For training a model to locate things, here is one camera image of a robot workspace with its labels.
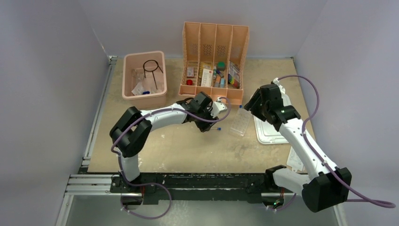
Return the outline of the clear test tube rack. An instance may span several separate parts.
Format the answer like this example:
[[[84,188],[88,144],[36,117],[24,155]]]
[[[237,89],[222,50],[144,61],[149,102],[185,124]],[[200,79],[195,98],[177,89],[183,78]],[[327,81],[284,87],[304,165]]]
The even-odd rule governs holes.
[[[243,137],[248,129],[251,119],[252,114],[249,111],[243,107],[239,108],[230,127],[230,133]]]

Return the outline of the white plastic lid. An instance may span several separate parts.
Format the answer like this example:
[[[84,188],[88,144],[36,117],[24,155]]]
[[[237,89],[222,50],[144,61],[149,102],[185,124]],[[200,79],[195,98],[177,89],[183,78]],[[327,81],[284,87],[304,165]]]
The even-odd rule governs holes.
[[[288,144],[288,141],[268,122],[254,118],[257,140],[262,145]]]

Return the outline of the black tripod ring stand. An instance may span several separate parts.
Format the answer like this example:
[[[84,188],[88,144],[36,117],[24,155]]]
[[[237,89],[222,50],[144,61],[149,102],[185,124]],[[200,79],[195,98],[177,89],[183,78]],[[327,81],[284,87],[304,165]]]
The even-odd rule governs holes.
[[[147,65],[148,63],[150,63],[150,62],[155,63],[156,67],[153,68],[153,69],[147,69],[147,68],[146,68],[146,65]],[[151,73],[151,74],[152,74],[153,81],[154,81],[155,88],[158,89],[158,84],[157,84],[156,79],[155,79],[155,71],[156,71],[156,70],[160,70],[160,71],[163,73],[163,70],[161,69],[161,67],[160,67],[160,65],[159,65],[159,63],[158,63],[158,61],[153,60],[153,59],[150,59],[150,60],[147,60],[147,61],[145,61],[145,62],[143,63],[144,77],[146,78],[146,73]]]

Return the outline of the small glass beaker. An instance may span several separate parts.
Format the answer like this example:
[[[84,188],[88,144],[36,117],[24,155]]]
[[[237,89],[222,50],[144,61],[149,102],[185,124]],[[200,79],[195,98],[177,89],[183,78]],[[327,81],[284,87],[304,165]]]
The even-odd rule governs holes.
[[[145,78],[144,72],[136,69],[131,70],[131,75],[136,83],[143,81]]]

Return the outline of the white plastic packet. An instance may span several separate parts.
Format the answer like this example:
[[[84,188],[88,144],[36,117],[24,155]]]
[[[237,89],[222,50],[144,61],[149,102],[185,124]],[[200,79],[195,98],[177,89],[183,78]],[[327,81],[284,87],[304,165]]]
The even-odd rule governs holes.
[[[144,87],[142,82],[139,82],[136,84],[131,92],[134,96],[140,96],[144,91],[147,91],[147,89]]]

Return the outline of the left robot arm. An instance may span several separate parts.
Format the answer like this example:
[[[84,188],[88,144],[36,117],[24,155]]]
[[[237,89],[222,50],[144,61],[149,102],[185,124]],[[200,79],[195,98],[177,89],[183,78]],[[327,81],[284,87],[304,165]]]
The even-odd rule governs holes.
[[[118,157],[123,177],[122,187],[130,193],[140,188],[138,155],[151,132],[188,122],[194,122],[200,132],[206,132],[220,121],[219,114],[228,110],[222,98],[213,101],[204,92],[155,110],[128,108],[109,133],[111,151]]]

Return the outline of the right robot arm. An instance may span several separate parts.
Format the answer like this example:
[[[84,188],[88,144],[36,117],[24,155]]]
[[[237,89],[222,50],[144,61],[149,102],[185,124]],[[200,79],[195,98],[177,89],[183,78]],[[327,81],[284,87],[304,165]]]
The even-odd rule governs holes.
[[[284,105],[278,85],[258,88],[244,109],[272,125],[289,142],[307,171],[306,175],[298,174],[282,165],[267,169],[264,179],[267,190],[288,189],[301,196],[312,212],[347,201],[350,171],[324,156],[314,139],[307,135],[298,111],[292,105]]]

